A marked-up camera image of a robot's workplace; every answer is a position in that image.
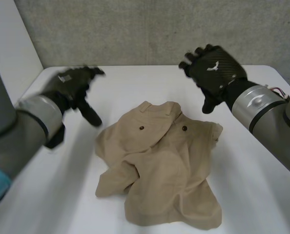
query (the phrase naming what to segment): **garment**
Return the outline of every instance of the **garment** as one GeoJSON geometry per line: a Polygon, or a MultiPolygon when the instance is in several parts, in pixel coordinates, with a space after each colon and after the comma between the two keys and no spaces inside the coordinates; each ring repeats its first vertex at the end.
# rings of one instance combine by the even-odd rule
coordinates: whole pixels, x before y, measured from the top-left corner
{"type": "Polygon", "coordinates": [[[218,227],[221,208],[206,177],[222,129],[187,118],[176,102],[142,103],[96,139],[96,154],[109,166],[96,196],[127,193],[125,216],[141,226],[182,221],[218,227]]]}

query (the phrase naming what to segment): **black robotic glove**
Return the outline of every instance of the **black robotic glove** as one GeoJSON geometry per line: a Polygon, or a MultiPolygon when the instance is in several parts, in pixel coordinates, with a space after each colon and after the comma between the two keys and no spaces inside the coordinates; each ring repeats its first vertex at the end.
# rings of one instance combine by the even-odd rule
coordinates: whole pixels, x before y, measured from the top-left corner
{"type": "MultiPolygon", "coordinates": [[[[41,94],[54,101],[62,114],[70,108],[74,110],[78,108],[91,125],[98,127],[102,124],[102,120],[85,100],[86,91],[96,75],[104,75],[104,72],[98,67],[69,69],[54,75],[41,94]]],[[[65,126],[62,124],[45,146],[53,149],[62,143],[64,132],[65,126]]]]}
{"type": "Polygon", "coordinates": [[[242,66],[221,46],[207,45],[205,49],[198,47],[195,55],[186,53],[191,61],[182,61],[180,69],[184,69],[187,77],[192,78],[205,95],[203,113],[209,114],[214,107],[226,100],[226,89],[235,80],[247,81],[247,74],[242,66]]]}

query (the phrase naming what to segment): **white tabletop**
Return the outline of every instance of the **white tabletop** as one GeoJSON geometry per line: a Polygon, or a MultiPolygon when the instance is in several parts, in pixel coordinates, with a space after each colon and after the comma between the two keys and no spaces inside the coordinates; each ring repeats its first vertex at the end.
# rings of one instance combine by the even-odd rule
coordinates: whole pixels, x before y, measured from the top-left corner
{"type": "MultiPolygon", "coordinates": [[[[147,100],[178,102],[192,119],[220,123],[223,133],[212,152],[207,178],[223,211],[209,234],[290,234],[290,173],[231,114],[223,103],[201,111],[202,92],[177,66],[105,66],[106,77],[91,85],[88,102],[102,118],[91,127],[79,112],[65,115],[64,144],[42,148],[0,203],[0,234],[200,234],[182,222],[139,227],[124,217],[124,196],[95,197],[107,166],[94,152],[94,138],[121,115],[147,100]]],[[[284,79],[268,66],[244,66],[250,80],[281,87],[284,79]]],[[[26,95],[37,92],[63,67],[45,69],[26,95]]]]}

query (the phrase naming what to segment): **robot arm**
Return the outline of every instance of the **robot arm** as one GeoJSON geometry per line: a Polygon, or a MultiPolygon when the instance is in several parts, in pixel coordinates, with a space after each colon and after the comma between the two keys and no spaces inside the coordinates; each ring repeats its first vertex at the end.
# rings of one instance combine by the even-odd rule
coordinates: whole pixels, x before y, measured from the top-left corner
{"type": "Polygon", "coordinates": [[[181,62],[205,95],[203,113],[225,102],[232,114],[290,171],[290,101],[247,80],[241,65],[220,46],[197,48],[181,62]]]}
{"type": "Polygon", "coordinates": [[[14,108],[0,78],[0,200],[12,181],[41,146],[54,148],[63,141],[63,114],[78,108],[93,126],[101,119],[86,103],[86,91],[98,68],[69,69],[56,74],[43,91],[14,108]]]}

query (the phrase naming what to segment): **white wall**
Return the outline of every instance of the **white wall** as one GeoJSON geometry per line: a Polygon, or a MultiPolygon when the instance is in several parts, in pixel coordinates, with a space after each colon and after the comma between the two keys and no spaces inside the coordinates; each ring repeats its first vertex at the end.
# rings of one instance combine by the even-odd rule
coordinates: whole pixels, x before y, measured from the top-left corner
{"type": "Polygon", "coordinates": [[[0,75],[13,103],[43,70],[13,0],[0,0],[0,75]]]}

